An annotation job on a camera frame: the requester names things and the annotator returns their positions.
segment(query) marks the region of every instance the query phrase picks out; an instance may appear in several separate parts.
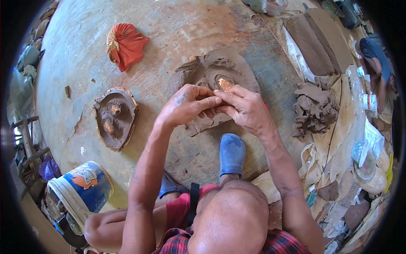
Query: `blue shoe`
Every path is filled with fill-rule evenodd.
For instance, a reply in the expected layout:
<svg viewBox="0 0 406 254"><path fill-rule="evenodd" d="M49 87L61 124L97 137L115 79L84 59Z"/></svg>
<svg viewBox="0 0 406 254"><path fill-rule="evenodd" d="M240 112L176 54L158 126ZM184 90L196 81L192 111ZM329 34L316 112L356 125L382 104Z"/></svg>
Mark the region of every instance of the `blue shoe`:
<svg viewBox="0 0 406 254"><path fill-rule="evenodd" d="M159 199L161 199L163 196L171 192L188 193L189 190L182 185L175 183L171 176L166 171L164 171L164 175L162 176L161 189L159 190L158 197Z"/></svg>
<svg viewBox="0 0 406 254"><path fill-rule="evenodd" d="M239 174L242 177L242 166L245 159L245 145L241 138L233 133L223 134L220 138L220 172L224 174Z"/></svg>

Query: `red plaid shirt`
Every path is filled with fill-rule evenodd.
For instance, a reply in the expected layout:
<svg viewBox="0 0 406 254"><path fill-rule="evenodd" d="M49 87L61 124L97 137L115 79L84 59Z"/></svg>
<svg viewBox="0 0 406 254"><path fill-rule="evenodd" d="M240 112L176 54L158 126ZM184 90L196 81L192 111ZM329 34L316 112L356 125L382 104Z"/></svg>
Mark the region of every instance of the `red plaid shirt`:
<svg viewBox="0 0 406 254"><path fill-rule="evenodd" d="M153 254L189 254L188 241L192 236L191 227L186 230L172 228L168 230L162 244ZM288 232L273 229L268 230L268 237L262 248L261 254L310 254L306 247Z"/></svg>

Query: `concrete floor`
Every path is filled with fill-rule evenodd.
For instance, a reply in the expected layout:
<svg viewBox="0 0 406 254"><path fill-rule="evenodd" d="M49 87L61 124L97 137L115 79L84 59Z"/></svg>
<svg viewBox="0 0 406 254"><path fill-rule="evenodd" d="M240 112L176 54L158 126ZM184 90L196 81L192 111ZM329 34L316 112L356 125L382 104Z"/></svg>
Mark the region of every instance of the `concrete floor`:
<svg viewBox="0 0 406 254"><path fill-rule="evenodd" d="M36 93L44 140L62 173L97 161L115 187L103 210L126 207L137 160L156 116L170 98L167 81L173 71L189 56L227 46L251 66L282 140L300 168L300 152L311 138L300 142L291 137L297 75L273 35L252 14L239 0L62 0L44 36L42 48L46 51L38 67ZM132 23L149 37L142 61L124 73L106 53L107 34L118 23ZM65 95L67 85L71 99ZM100 141L92 112L94 98L115 86L129 89L141 110L130 142L118 153ZM189 137L181 126L176 128L165 169L185 186L192 181L201 185L218 182L218 140L226 132L240 135L246 144L244 179L252 180L268 170L262 145L233 121L195 137Z"/></svg>

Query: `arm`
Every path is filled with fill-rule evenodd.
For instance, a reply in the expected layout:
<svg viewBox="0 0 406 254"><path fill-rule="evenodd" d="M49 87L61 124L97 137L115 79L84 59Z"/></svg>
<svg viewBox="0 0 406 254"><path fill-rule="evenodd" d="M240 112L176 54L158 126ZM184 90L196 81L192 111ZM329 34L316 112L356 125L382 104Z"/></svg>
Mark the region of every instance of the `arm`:
<svg viewBox="0 0 406 254"><path fill-rule="evenodd" d="M152 210L161 186L169 138L176 126L198 115L205 117L203 111L213 118L207 109L220 103L210 89L186 84L162 109L134 170L120 253L149 254L155 250Z"/></svg>
<svg viewBox="0 0 406 254"><path fill-rule="evenodd" d="M236 124L261 140L269 171L282 197L283 230L297 237L311 253L323 253L323 234L304 199L296 165L286 150L261 96L240 86L234 86L230 92L216 90L214 94L230 104L218 106L216 112L228 114Z"/></svg>
<svg viewBox="0 0 406 254"><path fill-rule="evenodd" d="M378 58L372 57L372 58L367 58L365 57L365 60L370 64L370 66L373 68L373 70L380 76L382 72L382 65Z"/></svg>
<svg viewBox="0 0 406 254"><path fill-rule="evenodd" d="M377 98L379 114L382 113L382 110L385 106L385 100L386 100L386 85L385 85L385 80L381 76L379 79L378 98Z"/></svg>

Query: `knee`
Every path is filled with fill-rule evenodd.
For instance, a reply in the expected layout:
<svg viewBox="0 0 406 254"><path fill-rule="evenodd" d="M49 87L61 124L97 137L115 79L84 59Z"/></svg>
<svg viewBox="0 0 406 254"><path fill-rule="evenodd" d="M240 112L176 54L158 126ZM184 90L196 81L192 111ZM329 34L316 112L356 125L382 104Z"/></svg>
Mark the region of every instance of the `knee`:
<svg viewBox="0 0 406 254"><path fill-rule="evenodd" d="M99 214L93 214L84 224L84 237L87 243L95 249L98 249L100 240L98 239L98 230L101 225Z"/></svg>

